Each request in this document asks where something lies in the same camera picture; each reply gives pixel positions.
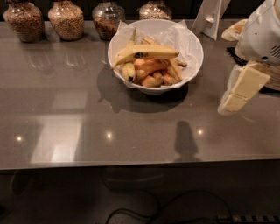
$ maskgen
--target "stainless steel table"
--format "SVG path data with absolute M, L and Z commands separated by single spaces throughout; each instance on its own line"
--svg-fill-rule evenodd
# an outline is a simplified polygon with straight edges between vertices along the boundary
M 0 23 L 0 169 L 280 158 L 277 94 L 258 94 L 236 115 L 217 113 L 235 43 L 199 35 L 198 76 L 146 95 L 114 76 L 109 42 L 91 21 L 75 42 L 61 42 L 48 22 L 45 31 L 45 40 L 23 44 Z

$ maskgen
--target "jar of nuts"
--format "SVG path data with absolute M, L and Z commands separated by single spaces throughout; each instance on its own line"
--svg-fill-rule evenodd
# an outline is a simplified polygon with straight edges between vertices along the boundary
M 38 42 L 45 38 L 45 24 L 39 8 L 27 0 L 5 2 L 9 7 L 3 18 L 22 42 Z
M 101 0 L 93 9 L 92 17 L 100 38 L 111 40 L 117 32 L 120 21 L 125 21 L 125 12 L 116 1 Z
M 166 19 L 172 20 L 172 11 L 166 6 L 165 1 L 148 1 L 139 9 L 139 19 Z
M 84 16 L 81 8 L 70 0 L 53 0 L 48 11 L 52 28 L 62 40 L 81 39 L 84 32 Z

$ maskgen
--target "jar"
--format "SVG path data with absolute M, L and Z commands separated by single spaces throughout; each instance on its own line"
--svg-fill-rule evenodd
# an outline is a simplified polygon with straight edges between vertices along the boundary
M 84 32 L 84 16 L 81 8 L 68 0 L 53 0 L 48 18 L 54 31 L 62 40 L 81 39 Z
M 148 1 L 139 9 L 139 19 L 149 18 L 172 20 L 172 11 L 165 1 Z
M 111 40 L 120 21 L 125 21 L 124 8 L 116 1 L 101 0 L 92 11 L 95 29 L 103 40 Z
M 27 0 L 5 2 L 9 7 L 3 18 L 22 42 L 38 42 L 45 37 L 44 19 L 39 8 Z

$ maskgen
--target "dark background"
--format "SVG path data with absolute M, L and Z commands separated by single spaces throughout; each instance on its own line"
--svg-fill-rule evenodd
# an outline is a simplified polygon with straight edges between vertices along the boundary
M 43 12 L 45 20 L 47 18 L 47 12 L 53 6 L 51 0 L 30 0 L 35 3 L 37 7 Z M 73 0 L 73 2 L 79 5 L 83 12 L 86 20 L 91 20 L 91 11 L 98 4 L 97 0 Z M 118 0 L 117 1 L 126 11 L 126 18 L 128 20 L 138 19 L 137 10 L 145 4 L 147 1 L 144 0 Z M 165 0 L 168 7 L 170 7 L 173 19 L 193 19 L 196 17 L 202 0 Z M 254 11 L 263 0 L 232 0 L 227 7 L 224 14 L 224 18 L 247 18 L 248 15 Z M 4 0 L 0 2 L 0 20 L 4 21 L 3 13 L 6 11 L 7 5 Z

